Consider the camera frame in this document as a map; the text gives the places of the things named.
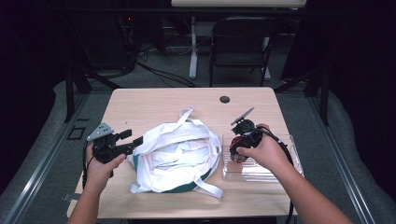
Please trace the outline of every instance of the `black cable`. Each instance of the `black cable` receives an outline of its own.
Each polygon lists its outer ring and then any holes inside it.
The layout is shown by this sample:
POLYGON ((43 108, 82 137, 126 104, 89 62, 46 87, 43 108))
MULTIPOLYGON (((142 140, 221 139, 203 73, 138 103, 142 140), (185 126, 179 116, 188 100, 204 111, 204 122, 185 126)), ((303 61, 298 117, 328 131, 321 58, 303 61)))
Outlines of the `black cable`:
POLYGON ((142 60, 143 62, 146 62, 146 61, 149 60, 149 54, 148 54, 147 51, 140 51, 140 52, 137 54, 137 57, 139 57, 139 59, 142 60))
POLYGON ((170 87, 170 88, 174 88, 174 86, 171 86, 169 83, 167 83, 165 80, 163 80, 163 78, 161 78, 161 76, 159 76, 158 74, 157 74, 157 77, 158 77, 166 86, 168 86, 168 87, 170 87))
POLYGON ((290 201, 290 207, 289 207, 289 214, 288 214, 288 219, 286 219, 286 224, 289 224, 291 222, 291 218, 293 217, 293 209, 294 209, 294 205, 293 203, 290 201))
POLYGON ((288 146, 285 145, 278 137, 276 137, 273 133, 271 133, 271 131, 269 131, 269 129, 265 128, 265 127, 261 127, 264 128, 266 131, 262 130, 262 129, 257 129, 259 132, 261 133, 265 133, 266 135, 272 137, 274 140, 276 140, 280 147, 282 148, 282 150, 285 152, 286 157, 288 157, 288 161, 291 163, 291 165, 294 165, 293 163, 293 159, 291 158, 290 152, 288 150, 288 146))
POLYGON ((123 68, 121 71, 119 71, 118 73, 114 73, 114 74, 109 74, 109 75, 103 75, 101 74, 101 77, 105 77, 107 79, 111 79, 111 78, 115 78, 115 77, 124 77, 128 74, 130 74, 134 69, 132 67, 125 67, 123 68))
POLYGON ((88 142, 85 141, 84 148, 82 149, 82 189, 85 188, 85 184, 87 183, 87 174, 88 167, 86 166, 87 162, 87 145, 88 142))
POLYGON ((182 85, 185 85, 187 87, 191 87, 191 88, 199 87, 199 86, 195 85, 194 83, 192 83, 191 81, 187 80, 184 77, 180 77, 178 75, 175 75, 175 74, 172 74, 172 73, 169 73, 169 72, 165 72, 165 71, 161 71, 161 70, 157 70, 157 69, 148 67, 147 65, 144 65, 144 64, 142 64, 140 62, 137 62, 137 64, 140 65, 142 68, 148 70, 149 72, 153 73, 154 75, 156 75, 159 79, 161 79, 161 77, 163 77, 163 78, 167 78, 167 79, 170 79, 172 81, 178 82, 178 83, 180 83, 182 85))
MULTIPOLYGON (((165 46, 166 46, 166 45, 169 45, 170 43, 172 43, 172 42, 174 42, 174 41, 176 41, 176 40, 178 40, 178 39, 180 39, 180 38, 183 37, 183 36, 184 36, 184 35, 179 34, 179 35, 173 36, 173 37, 171 37, 171 38, 165 40, 165 46)), ((147 42, 148 42, 147 45, 146 45, 145 47, 143 47, 140 51, 147 52, 147 51, 150 51, 150 50, 152 50, 152 49, 156 49, 156 47, 153 46, 153 45, 150 43, 150 41, 147 41, 147 42)))

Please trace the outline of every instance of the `left hand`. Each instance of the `left hand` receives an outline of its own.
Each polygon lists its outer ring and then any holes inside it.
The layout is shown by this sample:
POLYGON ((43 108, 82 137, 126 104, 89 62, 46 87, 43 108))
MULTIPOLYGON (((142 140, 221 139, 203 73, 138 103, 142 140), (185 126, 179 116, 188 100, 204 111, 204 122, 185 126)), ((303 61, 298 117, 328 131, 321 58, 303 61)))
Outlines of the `left hand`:
MULTIPOLYGON (((92 144, 87 147, 87 163, 92 158, 92 144)), ((119 165, 126 159, 125 154, 120 154, 112 161, 103 164, 96 158, 93 158, 88 166, 88 178, 85 189, 93 190, 101 194, 105 189, 108 179, 110 178, 111 171, 119 167, 119 165)))

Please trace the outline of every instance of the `wrist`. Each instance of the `wrist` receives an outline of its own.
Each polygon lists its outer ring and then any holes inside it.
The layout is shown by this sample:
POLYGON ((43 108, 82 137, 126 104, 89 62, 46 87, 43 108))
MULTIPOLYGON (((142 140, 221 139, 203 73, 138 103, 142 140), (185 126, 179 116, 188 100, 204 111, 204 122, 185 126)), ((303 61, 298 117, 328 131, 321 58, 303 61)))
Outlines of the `wrist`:
POLYGON ((276 173, 279 169, 292 166, 291 163, 282 158, 273 158, 270 162, 266 164, 266 168, 271 171, 271 173, 276 173))
POLYGON ((280 178, 286 175, 291 175, 295 171, 295 168, 289 162, 279 162, 275 166, 268 168, 268 170, 271 171, 276 178, 280 178))
POLYGON ((89 182, 85 185, 83 193, 89 194, 92 197, 100 196, 102 194, 102 189, 97 188, 96 186, 91 185, 89 182))

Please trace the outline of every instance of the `black chair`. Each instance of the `black chair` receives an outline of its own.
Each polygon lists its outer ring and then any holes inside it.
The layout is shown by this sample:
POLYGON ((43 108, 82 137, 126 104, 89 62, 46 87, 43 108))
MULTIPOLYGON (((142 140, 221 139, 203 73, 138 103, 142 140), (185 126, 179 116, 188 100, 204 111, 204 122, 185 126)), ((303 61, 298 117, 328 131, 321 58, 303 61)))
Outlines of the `black chair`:
POLYGON ((212 30, 210 48, 210 87, 213 67, 260 68, 262 86, 270 57, 272 40, 279 31, 276 20, 267 17, 228 17, 212 30))

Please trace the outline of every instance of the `white cloth bag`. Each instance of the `white cloth bag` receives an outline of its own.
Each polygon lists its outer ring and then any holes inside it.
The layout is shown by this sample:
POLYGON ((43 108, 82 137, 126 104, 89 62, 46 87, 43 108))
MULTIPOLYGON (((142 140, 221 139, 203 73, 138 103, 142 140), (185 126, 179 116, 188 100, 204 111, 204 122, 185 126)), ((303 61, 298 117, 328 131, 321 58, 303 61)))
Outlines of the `white cloth bag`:
POLYGON ((136 169, 132 193, 197 190, 222 197, 221 189, 204 182, 219 164, 220 140, 200 120, 188 119, 192 110, 182 110, 177 123, 164 123, 143 135, 143 144, 128 156, 136 169))

